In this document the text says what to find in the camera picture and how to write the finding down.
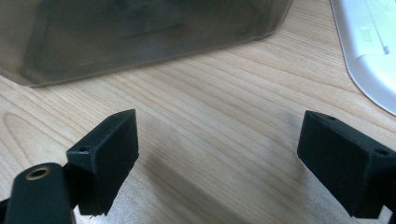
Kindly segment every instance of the screw hole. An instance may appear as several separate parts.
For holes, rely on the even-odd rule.
[[[81,147],[78,149],[79,152],[84,153],[88,152],[91,149],[91,147]]]
[[[378,153],[380,155],[383,155],[383,156],[387,156],[388,155],[388,152],[386,150],[384,150],[384,149],[381,149],[381,148],[374,149],[374,152],[376,152],[376,153]]]
[[[43,167],[38,167],[34,169],[33,171],[29,172],[29,174],[26,175],[27,180],[37,180],[41,179],[44,176],[48,175],[50,173],[50,168],[47,166]]]

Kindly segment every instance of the wooden table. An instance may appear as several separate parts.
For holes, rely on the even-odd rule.
[[[0,199],[102,119],[137,113],[140,158],[107,217],[78,223],[386,223],[350,218],[296,156],[305,110],[396,148],[396,118],[350,79],[328,0],[273,35],[43,88],[0,77]]]

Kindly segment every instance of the gray container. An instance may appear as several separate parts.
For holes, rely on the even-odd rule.
[[[271,34],[292,0],[0,0],[0,75],[39,86]]]

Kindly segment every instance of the tabletop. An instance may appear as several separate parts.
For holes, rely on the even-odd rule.
[[[351,218],[296,155],[305,110],[390,148],[396,118],[349,77],[328,0],[295,0],[272,35],[41,88],[0,77],[0,200],[35,164],[135,109],[140,157],[107,217],[78,223],[386,223]]]

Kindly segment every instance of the black mechanical part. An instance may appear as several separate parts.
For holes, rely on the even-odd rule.
[[[75,223],[107,214],[138,158],[134,110],[112,115],[67,151],[68,163],[43,163],[20,173],[0,202],[0,224]]]
[[[299,158],[352,217],[395,212],[396,152],[344,122],[306,111]]]

